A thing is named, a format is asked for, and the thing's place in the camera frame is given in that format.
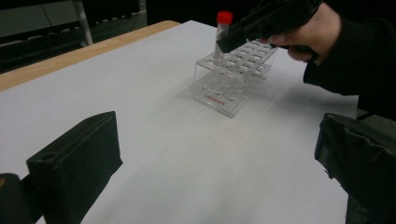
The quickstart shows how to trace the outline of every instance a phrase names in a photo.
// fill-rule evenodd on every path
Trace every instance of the clear acrylic rack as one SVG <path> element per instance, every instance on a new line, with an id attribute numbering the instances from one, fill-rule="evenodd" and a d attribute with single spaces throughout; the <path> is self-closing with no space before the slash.
<path id="1" fill-rule="evenodd" d="M 192 98 L 233 118 L 249 93 L 267 78 L 277 48 L 258 40 L 214 59 L 213 53 L 195 64 Z"/>

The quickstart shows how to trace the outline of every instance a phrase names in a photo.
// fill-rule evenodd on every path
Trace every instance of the white table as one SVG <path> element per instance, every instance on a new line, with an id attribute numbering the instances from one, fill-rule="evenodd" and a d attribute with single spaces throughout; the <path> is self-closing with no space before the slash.
<path id="1" fill-rule="evenodd" d="M 124 164 L 83 223 L 345 223 L 347 194 L 314 150 L 323 114 L 353 118 L 357 98 L 304 84 L 279 49 L 230 119 L 186 92 L 215 35 L 188 21 L 1 91 L 0 172 L 25 177 L 38 150 L 114 110 Z"/>

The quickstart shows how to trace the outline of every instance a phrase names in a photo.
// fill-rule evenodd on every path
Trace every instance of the hand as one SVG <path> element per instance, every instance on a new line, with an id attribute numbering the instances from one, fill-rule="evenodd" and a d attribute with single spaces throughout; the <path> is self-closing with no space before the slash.
<path id="1" fill-rule="evenodd" d="M 314 63 L 320 65 L 331 52 L 340 32 L 340 16 L 327 4 L 322 3 L 307 24 L 279 35 L 272 35 L 268 42 L 277 46 L 290 46 L 290 57 L 305 62 L 311 59 L 313 53 L 300 51 L 296 46 L 308 46 L 318 54 Z"/>

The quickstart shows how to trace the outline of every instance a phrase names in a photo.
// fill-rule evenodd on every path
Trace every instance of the red cap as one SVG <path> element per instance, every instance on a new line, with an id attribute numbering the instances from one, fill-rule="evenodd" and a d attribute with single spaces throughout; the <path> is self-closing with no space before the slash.
<path id="1" fill-rule="evenodd" d="M 231 24 L 233 22 L 233 13 L 229 11 L 220 11 L 217 18 L 218 23 Z"/>

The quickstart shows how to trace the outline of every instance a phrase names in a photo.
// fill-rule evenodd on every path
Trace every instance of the black device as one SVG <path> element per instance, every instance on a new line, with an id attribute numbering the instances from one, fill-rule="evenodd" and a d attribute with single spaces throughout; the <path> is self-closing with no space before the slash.
<path id="1" fill-rule="evenodd" d="M 396 139 L 359 120 L 326 113 L 315 159 L 374 223 L 396 223 Z"/>
<path id="2" fill-rule="evenodd" d="M 306 24 L 323 0 L 262 0 L 229 32 L 217 40 L 223 53 L 244 45 L 248 40 L 268 38 Z"/>
<path id="3" fill-rule="evenodd" d="M 0 223 L 80 223 L 122 165 L 116 113 L 84 119 L 26 162 L 23 180 L 0 174 Z"/>

